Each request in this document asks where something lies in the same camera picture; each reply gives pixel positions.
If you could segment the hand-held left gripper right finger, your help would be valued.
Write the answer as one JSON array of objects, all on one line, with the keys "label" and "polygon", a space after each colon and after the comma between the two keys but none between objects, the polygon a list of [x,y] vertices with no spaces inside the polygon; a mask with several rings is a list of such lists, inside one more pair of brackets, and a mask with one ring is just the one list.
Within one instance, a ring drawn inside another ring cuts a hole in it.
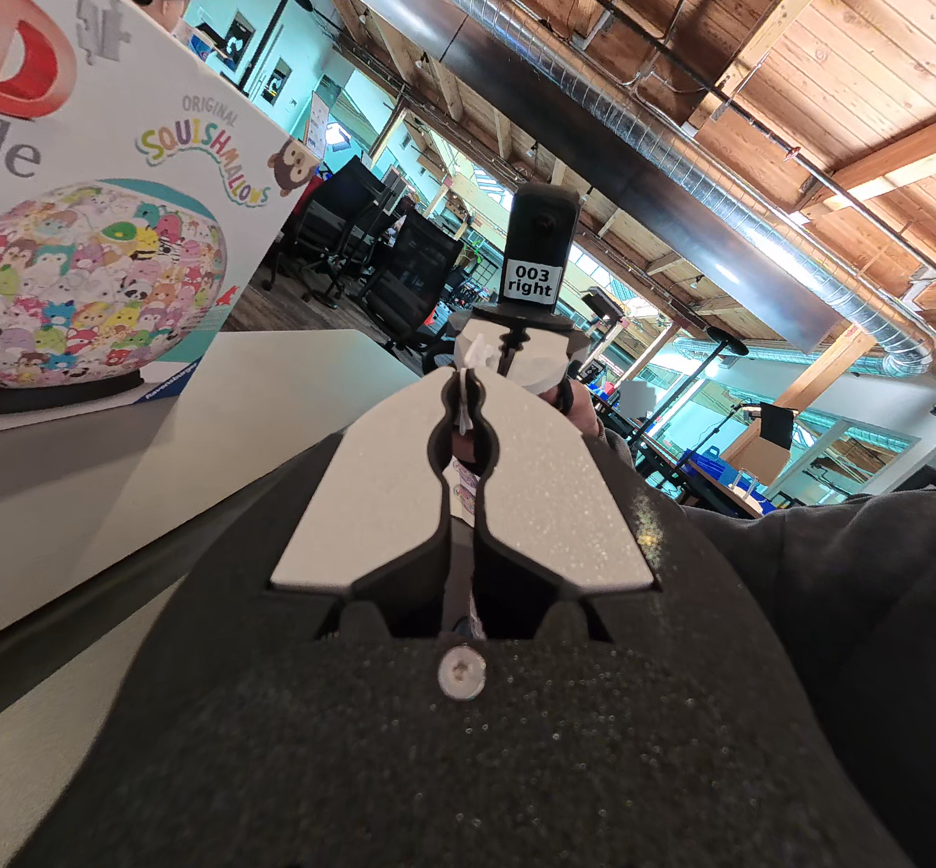
[{"label": "hand-held left gripper right finger", "polygon": [[600,440],[497,372],[472,372],[474,597],[488,635],[534,635],[549,610],[646,593],[654,573],[622,503],[635,475]]}]

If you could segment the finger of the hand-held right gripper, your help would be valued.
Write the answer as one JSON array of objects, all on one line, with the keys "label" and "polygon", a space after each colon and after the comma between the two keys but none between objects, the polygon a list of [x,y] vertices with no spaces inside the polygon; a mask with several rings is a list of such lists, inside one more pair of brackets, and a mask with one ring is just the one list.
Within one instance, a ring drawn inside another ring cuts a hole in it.
[{"label": "finger of the hand-held right gripper", "polygon": [[515,350],[507,380],[530,394],[545,394],[566,376],[569,333],[526,329],[527,340]]},{"label": "finger of the hand-held right gripper", "polygon": [[465,326],[455,337],[455,369],[487,369],[495,374],[504,359],[505,326]]}]

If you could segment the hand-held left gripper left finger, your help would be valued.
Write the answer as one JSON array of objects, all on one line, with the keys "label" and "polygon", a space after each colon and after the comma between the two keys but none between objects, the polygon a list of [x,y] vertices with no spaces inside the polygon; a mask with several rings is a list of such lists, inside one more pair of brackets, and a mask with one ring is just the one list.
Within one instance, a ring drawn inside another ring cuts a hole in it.
[{"label": "hand-held left gripper left finger", "polygon": [[451,561],[460,382],[442,368],[346,428],[270,578],[272,589],[376,604],[392,631],[437,633]]}]

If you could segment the colourful puzzle box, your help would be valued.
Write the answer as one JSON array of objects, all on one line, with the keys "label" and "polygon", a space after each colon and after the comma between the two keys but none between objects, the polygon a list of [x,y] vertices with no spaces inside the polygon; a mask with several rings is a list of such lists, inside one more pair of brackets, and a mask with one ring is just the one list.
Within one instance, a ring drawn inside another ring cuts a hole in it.
[{"label": "colourful puzzle box", "polygon": [[176,396],[319,159],[130,0],[1,4],[1,428]]}]

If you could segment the person's right hand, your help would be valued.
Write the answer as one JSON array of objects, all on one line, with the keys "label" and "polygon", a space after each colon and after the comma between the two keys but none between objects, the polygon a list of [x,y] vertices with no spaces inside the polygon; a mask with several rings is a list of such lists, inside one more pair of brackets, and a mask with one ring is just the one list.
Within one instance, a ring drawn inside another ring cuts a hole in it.
[{"label": "person's right hand", "polygon": [[582,383],[567,377],[559,387],[558,402],[565,417],[584,437],[605,439],[605,428],[592,405],[591,393]]}]

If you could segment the silver ventilation duct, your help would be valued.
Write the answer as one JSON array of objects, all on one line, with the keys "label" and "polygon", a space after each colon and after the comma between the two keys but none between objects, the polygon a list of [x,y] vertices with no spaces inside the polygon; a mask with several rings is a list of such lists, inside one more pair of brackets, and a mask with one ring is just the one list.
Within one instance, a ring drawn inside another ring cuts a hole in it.
[{"label": "silver ventilation duct", "polygon": [[853,272],[811,232],[801,230],[752,185],[718,163],[666,116],[617,86],[515,0],[448,0],[519,55],[572,102],[686,192],[744,242],[873,335],[883,370],[920,375],[934,365],[934,327]]}]

